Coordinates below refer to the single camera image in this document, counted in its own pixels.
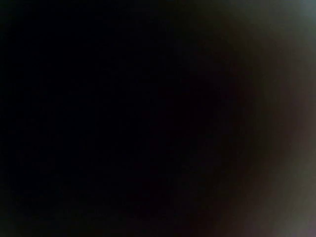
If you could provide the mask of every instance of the dark background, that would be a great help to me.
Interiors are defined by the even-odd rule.
[[[188,6],[169,4],[8,13],[1,161],[22,236],[128,236],[133,221],[140,236],[194,236],[205,200],[216,220],[221,187],[246,163],[246,72],[223,36],[209,32],[205,49],[181,22]]]

